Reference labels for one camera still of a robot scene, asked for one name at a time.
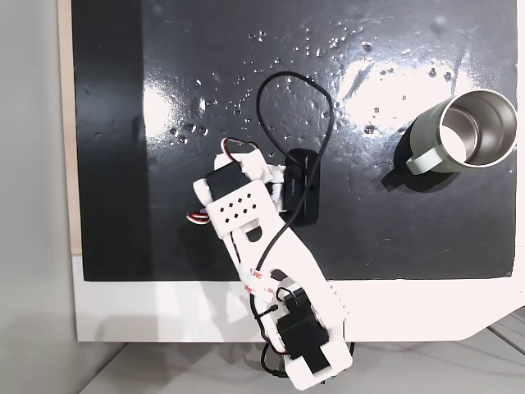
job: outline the water droplet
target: water droplet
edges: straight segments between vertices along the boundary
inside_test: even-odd
[[[438,15],[431,23],[431,29],[434,33],[441,34],[445,31],[446,19],[444,16]]]
[[[186,124],[184,125],[183,129],[184,129],[185,131],[190,132],[190,133],[194,133],[195,130],[197,130],[197,126],[194,125],[193,123],[186,123]]]
[[[376,127],[374,125],[367,125],[364,128],[364,134],[373,134]]]

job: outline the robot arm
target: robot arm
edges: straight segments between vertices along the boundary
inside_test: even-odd
[[[245,289],[254,296],[256,318],[272,348],[284,353],[288,377],[304,390],[352,364],[344,339],[347,311],[313,255],[289,228],[256,269],[264,250],[285,225],[279,215],[279,196],[271,196],[266,186],[282,179],[258,149],[235,159],[239,161],[218,156],[216,171],[196,181],[194,190],[217,236],[224,240]],[[248,233],[258,227],[262,235],[252,242]],[[286,275],[281,283],[272,276],[276,271]]]

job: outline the black cable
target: black cable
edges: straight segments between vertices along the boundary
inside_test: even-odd
[[[268,347],[270,347],[270,344],[268,342],[266,342],[264,344],[264,348],[262,349],[262,353],[261,353],[261,366],[262,366],[262,368],[266,372],[268,372],[269,374],[271,374],[273,376],[277,376],[278,378],[288,378],[288,374],[286,372],[268,368],[268,366],[266,365],[266,353],[268,352]]]
[[[295,304],[297,305],[297,307],[299,307],[299,301],[297,300],[297,296],[295,295],[295,293],[290,290],[290,289],[287,289],[286,287],[277,287],[277,291],[276,291],[276,298],[279,302],[285,302],[284,300],[282,300],[280,297],[279,297],[279,291],[287,291],[288,294],[290,294],[292,297],[294,297],[294,300],[295,300]]]
[[[276,78],[279,78],[280,76],[293,76],[294,78],[298,78],[300,80],[303,80],[304,82],[306,82],[307,84],[315,84],[315,82],[312,82],[312,80],[309,80],[306,76],[302,76],[301,74],[298,74],[296,72],[293,72],[293,71],[281,71],[281,72],[276,72],[275,74],[272,74],[270,76],[268,76],[268,78],[266,78],[264,80],[264,82],[261,84],[261,87],[259,87],[259,90],[257,92],[257,98],[255,99],[255,111],[257,112],[257,118],[259,120],[259,124],[261,125],[262,129],[264,130],[264,132],[266,133],[267,137],[270,139],[270,141],[276,146],[276,148],[278,148],[282,154],[284,154],[288,159],[290,159],[292,162],[294,162],[295,164],[297,164],[299,166],[299,168],[303,168],[304,169],[304,165],[299,161],[297,160],[296,158],[294,158],[291,154],[289,154],[288,152],[286,152],[286,150],[281,146],[281,144],[279,144],[276,140],[276,138],[273,136],[273,134],[268,130],[267,126],[266,126],[266,123],[264,122],[263,120],[263,115],[261,115],[261,96],[263,95],[263,91],[264,91],[264,88],[271,82],[273,81],[274,79]]]
[[[310,80],[306,76],[302,76],[301,74],[298,74],[298,73],[293,72],[293,71],[276,72],[275,74],[273,74],[271,76],[268,76],[268,78],[266,78],[264,80],[264,82],[261,84],[261,86],[259,87],[259,90],[257,92],[257,100],[256,100],[255,103],[256,103],[256,106],[257,106],[257,109],[258,109],[257,117],[258,117],[259,122],[261,123],[262,129],[265,130],[265,132],[267,132],[268,137],[270,138],[270,140],[273,142],[273,144],[279,150],[282,151],[282,147],[275,141],[275,138],[273,138],[273,135],[271,135],[267,131],[266,125],[264,123],[264,120],[261,117],[261,112],[259,110],[259,107],[260,107],[260,101],[261,101],[261,94],[263,93],[263,90],[266,87],[266,85],[268,85],[271,81],[273,81],[274,79],[276,79],[276,78],[278,78],[280,76],[292,76],[294,78],[300,79],[303,82],[305,82],[307,85],[310,85],[314,89],[319,91],[323,96],[325,96],[325,99],[328,102],[328,108],[329,108],[329,111],[330,111],[329,112],[330,115],[329,115],[329,118],[328,118],[328,128],[326,129],[325,137],[323,138],[322,144],[321,144],[321,148],[319,149],[319,155],[317,156],[317,159],[316,159],[316,161],[313,164],[313,168],[312,168],[312,172],[310,174],[310,178],[308,179],[308,182],[307,182],[306,186],[304,187],[304,192],[301,195],[301,198],[300,198],[300,200],[299,200],[299,202],[297,204],[297,208],[295,209],[295,211],[292,214],[292,216],[285,223],[285,225],[273,237],[273,239],[268,244],[267,248],[262,253],[261,259],[259,260],[259,262],[257,264],[257,267],[255,268],[258,271],[261,270],[261,267],[263,266],[264,260],[268,256],[268,253],[270,253],[270,250],[272,249],[274,244],[282,236],[282,234],[288,229],[288,227],[290,227],[290,225],[294,222],[294,220],[299,215],[299,212],[301,212],[301,209],[303,207],[304,201],[306,200],[306,196],[308,194],[308,191],[310,190],[310,187],[312,186],[312,183],[315,182],[315,179],[316,179],[315,178],[315,174],[317,173],[317,170],[319,169],[319,165],[321,164],[322,156],[325,154],[326,147],[328,146],[328,142],[330,141],[331,132],[333,131],[333,128],[334,128],[334,104],[331,101],[330,94],[322,86],[316,84],[315,82],[313,82],[312,80]]]
[[[322,156],[324,155],[325,151],[326,151],[326,147],[328,146],[328,142],[330,141],[330,137],[331,137],[331,133],[333,131],[333,128],[334,128],[334,104],[333,102],[331,101],[331,96],[330,94],[320,85],[318,85],[317,83],[315,83],[313,80],[310,80],[309,78],[307,78],[306,76],[303,76],[301,74],[298,74],[297,72],[293,72],[293,71],[280,71],[280,72],[277,72],[275,74],[272,74],[271,76],[268,76],[268,78],[266,78],[263,83],[261,84],[261,86],[259,87],[258,89],[258,92],[257,92],[257,98],[256,98],[256,101],[255,101],[255,106],[256,106],[256,110],[257,110],[257,118],[258,118],[258,121],[259,123],[261,124],[261,127],[262,129],[264,130],[264,132],[266,133],[266,135],[268,136],[268,138],[270,139],[270,141],[287,157],[289,158],[291,161],[293,161],[294,163],[296,163],[297,165],[299,165],[300,168],[304,168],[303,164],[300,163],[297,159],[295,159],[293,156],[291,156],[288,152],[286,152],[280,145],[279,143],[276,141],[276,139],[274,138],[274,136],[270,133],[270,131],[268,130],[268,128],[266,127],[266,123],[264,123],[264,120],[263,120],[263,116],[261,115],[261,96],[263,95],[263,91],[264,91],[264,88],[271,82],[273,81],[274,79],[276,78],[279,78],[280,76],[291,76],[293,78],[297,78],[299,80],[302,80],[303,82],[305,82],[307,85],[313,87],[315,90],[317,90],[318,92],[320,92],[323,96],[325,96],[325,99],[326,101],[328,102],[328,109],[329,109],[329,118],[328,118],[328,128],[326,129],[326,134],[322,140],[322,143],[321,143],[321,148],[319,149],[319,154],[317,156],[317,159],[315,161],[315,163],[313,164],[313,168],[312,168],[312,172],[310,174],[310,178],[306,184],[306,186],[304,187],[304,192],[303,194],[301,195],[301,198],[299,200],[299,203],[297,204],[297,208],[295,209],[295,211],[292,213],[291,217],[288,219],[288,221],[284,224],[284,226],[275,234],[275,236],[273,237],[273,239],[270,241],[270,243],[268,244],[267,248],[264,250],[264,252],[262,253],[261,255],[261,259],[258,261],[258,264],[257,264],[257,267],[255,269],[257,269],[258,271],[261,270],[261,267],[263,266],[263,263],[264,263],[264,260],[266,259],[266,257],[268,256],[268,254],[270,253],[270,250],[272,249],[272,247],[274,246],[274,244],[277,242],[277,240],[279,240],[279,238],[282,236],[282,234],[288,229],[288,227],[290,227],[290,225],[294,222],[294,220],[297,218],[297,216],[299,215],[299,212],[301,211],[301,208],[304,204],[304,201],[306,200],[306,196],[308,194],[308,191],[310,190],[310,187],[312,186],[312,183],[314,182],[315,180],[315,174],[317,173],[317,170],[319,169],[319,166],[321,164],[321,159],[322,159]],[[250,297],[249,297],[249,306],[250,306],[250,309],[252,311],[252,314],[253,316],[255,317],[255,320],[257,321],[257,324],[259,326],[259,329],[261,331],[261,337],[262,339],[264,339],[264,341],[266,342],[266,345],[265,345],[265,350],[263,350],[263,353],[262,353],[262,357],[261,357],[261,364],[262,364],[262,367],[269,373],[271,374],[274,374],[273,373],[273,370],[272,369],[268,369],[266,367],[266,365],[264,364],[264,358],[266,357],[266,352],[267,352],[267,349],[269,346],[272,347],[272,350],[274,352],[276,352],[277,354],[279,355],[283,355],[285,353],[281,353],[279,351],[277,351],[275,349],[275,347],[273,346],[272,342],[270,341],[270,339],[268,338],[268,336],[266,335],[265,333],[265,330],[264,330],[264,326],[263,326],[263,322],[261,322],[261,318],[259,317],[259,314],[257,312],[257,310],[255,309],[255,296],[253,294],[250,294]]]

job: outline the black surface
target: black surface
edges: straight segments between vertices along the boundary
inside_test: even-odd
[[[249,121],[274,70],[339,102],[320,218],[298,230],[328,278],[512,272],[515,153],[452,176],[403,162],[410,122],[449,95],[486,87],[516,104],[515,1],[73,0],[73,23],[86,280],[237,280],[211,226],[185,214],[225,135],[284,162]],[[262,111],[286,147],[318,149],[325,106],[283,78]]]

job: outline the black adapter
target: black adapter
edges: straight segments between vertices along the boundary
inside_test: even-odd
[[[283,197],[283,207],[286,212],[281,216],[287,221],[294,211],[299,207],[299,201],[304,192],[304,188],[310,180],[313,165],[319,157],[319,153],[310,149],[292,149],[290,156],[302,164],[300,167],[291,159],[286,158],[285,165],[285,192]],[[321,186],[321,166],[314,174],[313,183],[306,195],[306,200],[299,210],[297,218],[294,220],[293,227],[303,227],[315,224],[319,217],[319,192]]]

